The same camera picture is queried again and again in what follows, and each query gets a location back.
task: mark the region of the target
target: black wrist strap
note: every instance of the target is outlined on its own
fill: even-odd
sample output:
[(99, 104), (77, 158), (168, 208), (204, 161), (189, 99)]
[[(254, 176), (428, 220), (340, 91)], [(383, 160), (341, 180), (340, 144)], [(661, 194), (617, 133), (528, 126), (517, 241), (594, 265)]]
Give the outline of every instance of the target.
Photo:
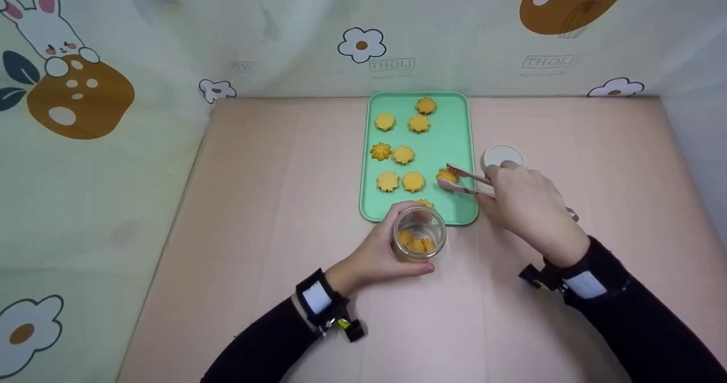
[[(320, 313), (316, 313), (311, 308), (304, 295), (304, 292), (315, 287), (316, 283), (320, 283), (320, 287), (323, 288), (325, 294), (331, 300), (330, 304)], [(295, 287), (295, 295), (306, 312), (307, 320), (319, 329), (320, 334), (325, 336), (325, 332), (338, 324), (343, 328), (350, 342), (355, 342), (366, 335), (366, 330), (361, 321), (352, 320), (348, 310), (346, 310), (346, 305), (350, 301), (331, 288), (322, 269), (319, 268), (311, 276), (299, 283)]]
[(536, 288), (545, 286), (574, 298), (613, 297), (626, 288), (631, 274), (603, 244), (592, 236), (589, 239), (588, 251), (574, 266), (558, 268), (543, 259), (541, 271), (529, 265), (520, 277)]
[[(311, 305), (308, 304), (306, 298), (303, 295), (303, 293), (306, 292), (306, 290), (309, 290), (312, 287), (314, 287), (314, 285), (316, 285), (317, 282), (320, 283), (320, 286), (322, 286), (323, 289), (325, 290), (325, 294), (328, 295), (328, 297), (331, 300), (330, 305), (327, 308), (325, 308), (325, 310), (322, 311), (321, 313), (315, 313), (312, 310)], [(327, 318), (327, 316), (329, 316), (328, 312), (332, 307), (346, 306), (346, 305), (348, 305), (348, 302), (349, 302), (347, 298), (342, 297), (340, 293), (335, 292), (335, 290), (333, 290), (333, 288), (331, 288), (331, 285), (328, 283), (328, 280), (325, 279), (325, 274), (324, 274), (323, 270), (320, 268), (317, 269), (316, 272), (314, 272), (311, 276), (304, 279), (301, 283), (299, 283), (295, 287), (295, 294), (298, 296), (298, 300), (299, 300), (301, 306), (303, 306), (303, 310), (306, 311), (307, 320), (309, 322), (311, 322), (312, 324), (314, 324), (314, 326), (320, 326), (320, 324), (322, 324), (328, 320), (326, 318)]]

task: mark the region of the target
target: pink table surface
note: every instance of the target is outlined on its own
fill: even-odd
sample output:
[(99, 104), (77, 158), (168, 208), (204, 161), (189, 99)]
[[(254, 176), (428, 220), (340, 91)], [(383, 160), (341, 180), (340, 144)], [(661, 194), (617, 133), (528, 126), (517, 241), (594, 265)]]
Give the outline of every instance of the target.
[[(120, 371), (197, 381), (299, 280), (352, 251), (366, 98), (235, 99), (215, 108)], [(516, 145), (597, 236), (727, 363), (727, 262), (658, 99), (471, 98), (475, 154)], [(289, 381), (620, 381), (607, 345), (556, 293), (517, 278), (540, 257), (485, 217), (448, 229), (437, 271), (355, 300)]]

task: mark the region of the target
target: tongs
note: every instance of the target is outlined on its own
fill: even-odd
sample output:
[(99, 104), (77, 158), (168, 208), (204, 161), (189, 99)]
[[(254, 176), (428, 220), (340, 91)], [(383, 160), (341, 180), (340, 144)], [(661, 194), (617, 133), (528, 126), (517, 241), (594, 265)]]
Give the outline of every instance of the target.
[[(447, 163), (447, 168), (449, 170), (451, 170), (452, 173), (457, 174), (460, 177), (473, 178), (475, 181), (479, 181), (482, 184), (492, 187), (492, 181), (490, 181), (486, 177), (476, 176), (468, 171), (465, 171), (464, 169), (462, 169), (456, 165), (453, 165), (452, 163)], [(493, 190), (486, 189), (486, 191), (483, 191), (480, 189), (468, 189), (467, 187), (454, 185), (453, 183), (451, 183), (443, 178), (438, 178), (437, 184), (439, 184), (439, 187), (441, 187), (445, 190), (453, 191), (453, 192), (461, 192), (461, 193), (470, 194), (470, 195), (484, 194), (488, 197), (495, 198), (494, 188), (493, 188)], [(573, 220), (575, 222), (578, 222), (580, 217), (578, 217), (578, 214), (576, 214), (575, 210), (571, 209), (571, 207), (566, 207), (566, 210), (568, 210), (568, 214), (571, 215)]]

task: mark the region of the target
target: glass jar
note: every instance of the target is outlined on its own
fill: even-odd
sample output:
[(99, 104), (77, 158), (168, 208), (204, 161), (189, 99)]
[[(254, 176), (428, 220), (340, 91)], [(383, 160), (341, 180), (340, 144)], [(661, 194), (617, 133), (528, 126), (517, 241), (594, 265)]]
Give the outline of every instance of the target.
[[(411, 232), (409, 240), (402, 240), (403, 231)], [(424, 252), (412, 251), (407, 246), (407, 243), (411, 245), (411, 239), (429, 240), (433, 248)], [(391, 240), (391, 248), (400, 261), (427, 262), (444, 248), (447, 230), (439, 213), (425, 205), (415, 205), (403, 210), (396, 217)]]

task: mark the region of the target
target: yellow cookie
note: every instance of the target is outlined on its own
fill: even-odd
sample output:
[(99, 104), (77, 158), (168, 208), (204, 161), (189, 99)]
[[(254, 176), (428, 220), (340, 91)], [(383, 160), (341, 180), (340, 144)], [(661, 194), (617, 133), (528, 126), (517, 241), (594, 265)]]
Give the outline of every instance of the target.
[(385, 132), (386, 130), (391, 129), (394, 127), (394, 123), (396, 122), (396, 119), (394, 119), (394, 115), (390, 113), (379, 113), (378, 116), (376, 116), (376, 120), (374, 121), (374, 124), (376, 124), (376, 128)]
[(429, 200), (427, 200), (425, 198), (418, 199), (417, 201), (421, 202), (421, 204), (426, 205), (426, 207), (429, 207), (430, 209), (434, 209), (434, 204), (431, 204), (431, 202), (429, 202)]
[(372, 159), (376, 159), (381, 162), (388, 159), (391, 155), (391, 146), (385, 143), (375, 144), (371, 147), (370, 153)]
[(420, 192), (424, 188), (424, 176), (418, 171), (410, 171), (402, 178), (404, 189), (408, 192)]
[(393, 171), (384, 171), (376, 177), (376, 186), (383, 192), (392, 192), (399, 186), (399, 176)]
[(413, 234), (410, 230), (401, 230), (399, 232), (399, 242), (405, 246), (409, 247), (411, 245), (411, 241), (413, 240)]
[(392, 156), (395, 162), (406, 164), (413, 160), (413, 150), (407, 145), (400, 145), (399, 147), (394, 148)]
[(426, 116), (418, 114), (410, 119), (410, 129), (413, 132), (425, 132), (429, 130), (429, 119)]
[(437, 180), (439, 180), (440, 178), (443, 178), (450, 183), (459, 183), (459, 176), (457, 176), (457, 174), (454, 174), (454, 171), (449, 170), (449, 168), (439, 169), (439, 173), (437, 173)]
[(420, 240), (424, 246), (424, 251), (429, 252), (434, 249), (434, 243), (429, 238), (423, 238)]
[(431, 114), (437, 109), (437, 103), (432, 98), (421, 98), (416, 101), (416, 111), (421, 114)]
[(427, 251), (427, 247), (424, 245), (423, 240), (413, 240), (407, 248), (409, 251), (415, 253), (426, 253)]

